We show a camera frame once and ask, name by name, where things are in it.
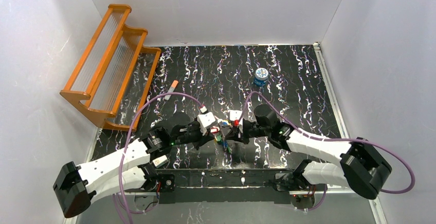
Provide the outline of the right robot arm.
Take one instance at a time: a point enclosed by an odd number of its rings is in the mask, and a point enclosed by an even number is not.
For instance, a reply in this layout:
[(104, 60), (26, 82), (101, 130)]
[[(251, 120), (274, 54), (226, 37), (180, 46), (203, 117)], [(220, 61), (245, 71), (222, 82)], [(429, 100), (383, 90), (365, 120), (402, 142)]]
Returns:
[(321, 159), (304, 159), (296, 169), (274, 182), (289, 189), (331, 184), (352, 189), (359, 196), (375, 199), (392, 173), (392, 167), (374, 146), (363, 142), (338, 141), (308, 133), (280, 121), (266, 104), (255, 108), (254, 122), (242, 118), (242, 111), (230, 110), (229, 140), (248, 143), (267, 137), (274, 147)]

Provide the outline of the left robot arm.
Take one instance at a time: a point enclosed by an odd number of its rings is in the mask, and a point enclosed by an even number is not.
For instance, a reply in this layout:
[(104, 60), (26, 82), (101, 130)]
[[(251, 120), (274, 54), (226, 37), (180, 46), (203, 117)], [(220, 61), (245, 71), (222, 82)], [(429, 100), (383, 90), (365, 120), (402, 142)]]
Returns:
[(214, 139), (219, 131), (212, 113), (200, 114), (193, 121), (176, 112), (160, 121), (144, 138), (137, 138), (128, 149), (115, 151), (94, 161), (63, 165), (53, 190), (65, 218), (78, 216), (95, 201), (130, 189), (153, 191), (165, 181), (157, 169), (169, 159), (173, 146), (192, 143), (199, 147)]

